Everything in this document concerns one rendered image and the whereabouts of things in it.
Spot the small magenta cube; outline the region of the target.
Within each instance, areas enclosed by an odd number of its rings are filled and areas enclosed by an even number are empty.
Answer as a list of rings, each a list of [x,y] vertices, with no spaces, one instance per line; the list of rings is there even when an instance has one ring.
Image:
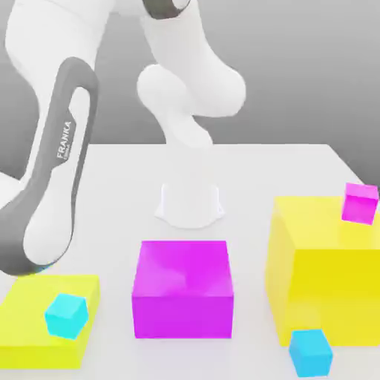
[[[341,219],[354,223],[372,225],[379,203],[377,186],[347,183]]]

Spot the small cyan cube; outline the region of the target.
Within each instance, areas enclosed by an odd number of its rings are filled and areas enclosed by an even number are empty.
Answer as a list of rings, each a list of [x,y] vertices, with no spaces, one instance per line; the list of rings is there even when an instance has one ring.
[[[45,310],[50,335],[75,340],[89,319],[87,301],[82,296],[59,293]]]

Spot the small blue cube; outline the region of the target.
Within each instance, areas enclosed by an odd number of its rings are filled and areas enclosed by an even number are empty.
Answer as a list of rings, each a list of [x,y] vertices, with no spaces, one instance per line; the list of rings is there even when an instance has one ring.
[[[289,354],[300,378],[328,376],[330,373],[333,351],[321,329],[293,331]]]

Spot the large magenta box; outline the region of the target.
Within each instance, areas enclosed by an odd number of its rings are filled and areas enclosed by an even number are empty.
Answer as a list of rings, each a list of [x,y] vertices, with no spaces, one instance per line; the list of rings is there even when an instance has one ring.
[[[144,240],[131,294],[136,338],[231,338],[224,240]]]

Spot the large lime yellow box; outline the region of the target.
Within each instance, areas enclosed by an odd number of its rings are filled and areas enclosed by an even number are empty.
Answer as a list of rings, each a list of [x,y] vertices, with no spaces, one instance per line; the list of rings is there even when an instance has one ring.
[[[49,334],[45,310],[59,293],[82,296],[89,319],[75,340]],[[78,369],[100,300],[97,275],[18,278],[0,304],[0,369]]]

